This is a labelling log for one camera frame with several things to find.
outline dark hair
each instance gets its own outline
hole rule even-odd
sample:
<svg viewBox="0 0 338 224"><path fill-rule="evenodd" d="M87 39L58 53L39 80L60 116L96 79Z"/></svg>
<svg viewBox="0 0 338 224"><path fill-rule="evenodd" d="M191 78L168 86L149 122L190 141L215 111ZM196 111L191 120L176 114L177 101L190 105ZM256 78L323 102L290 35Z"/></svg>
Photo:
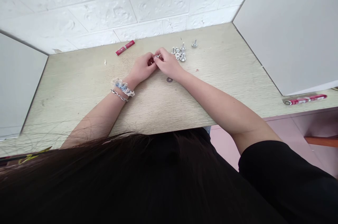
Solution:
<svg viewBox="0 0 338 224"><path fill-rule="evenodd" d="M116 135L7 169L0 216L12 223L273 222L275 212L262 210L267 203L199 135Z"/></svg>

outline white partition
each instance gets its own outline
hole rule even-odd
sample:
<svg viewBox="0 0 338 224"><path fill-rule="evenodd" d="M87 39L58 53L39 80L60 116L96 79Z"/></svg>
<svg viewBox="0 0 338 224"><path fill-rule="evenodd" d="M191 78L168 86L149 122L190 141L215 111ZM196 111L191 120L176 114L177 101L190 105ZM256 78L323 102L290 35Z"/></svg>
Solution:
<svg viewBox="0 0 338 224"><path fill-rule="evenodd" d="M338 85L338 0L246 0L233 23L283 95Z"/></svg>
<svg viewBox="0 0 338 224"><path fill-rule="evenodd" d="M0 139L19 136L47 58L0 34Z"/></svg>

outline hand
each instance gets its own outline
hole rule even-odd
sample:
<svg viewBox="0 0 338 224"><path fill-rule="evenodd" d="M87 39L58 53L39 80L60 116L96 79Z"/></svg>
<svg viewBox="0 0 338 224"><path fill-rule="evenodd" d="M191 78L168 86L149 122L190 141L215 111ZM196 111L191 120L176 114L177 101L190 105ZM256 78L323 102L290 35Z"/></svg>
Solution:
<svg viewBox="0 0 338 224"><path fill-rule="evenodd" d="M155 56L160 54L161 56L159 58L154 57L156 65L166 76L177 81L185 70L180 66L175 55L169 53L163 47L155 52Z"/></svg>
<svg viewBox="0 0 338 224"><path fill-rule="evenodd" d="M128 83L128 87L133 90L140 82L146 80L151 73L157 69L154 63L154 55L150 52L137 57L129 75L123 79L123 82Z"/></svg>

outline desk surface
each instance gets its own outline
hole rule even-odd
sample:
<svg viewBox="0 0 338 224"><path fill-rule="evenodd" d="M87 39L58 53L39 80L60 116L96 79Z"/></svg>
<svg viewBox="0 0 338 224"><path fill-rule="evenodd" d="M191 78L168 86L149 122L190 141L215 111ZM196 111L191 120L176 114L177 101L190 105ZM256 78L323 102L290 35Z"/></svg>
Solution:
<svg viewBox="0 0 338 224"><path fill-rule="evenodd" d="M190 44L198 40L198 47ZM108 93L110 81L123 78L134 59L163 46L187 45L182 67L234 96L261 117L338 106L338 91L321 91L326 100L286 106L282 96L232 23L137 40L120 56L124 43L72 51L48 58L19 138L0 142L0 156L59 148L78 122ZM157 69L135 89L111 134L146 134L214 125L215 122L177 82Z"/></svg>

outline floor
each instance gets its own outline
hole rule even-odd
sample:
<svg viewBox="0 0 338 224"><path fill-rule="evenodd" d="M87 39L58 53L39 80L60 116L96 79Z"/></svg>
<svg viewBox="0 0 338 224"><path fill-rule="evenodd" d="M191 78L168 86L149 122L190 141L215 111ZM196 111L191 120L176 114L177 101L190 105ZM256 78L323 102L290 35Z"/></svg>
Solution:
<svg viewBox="0 0 338 224"><path fill-rule="evenodd" d="M338 107L264 120L293 151L338 179L338 148L311 145L304 139L338 135ZM212 126L210 136L217 152L238 170L240 155L231 136L220 126Z"/></svg>

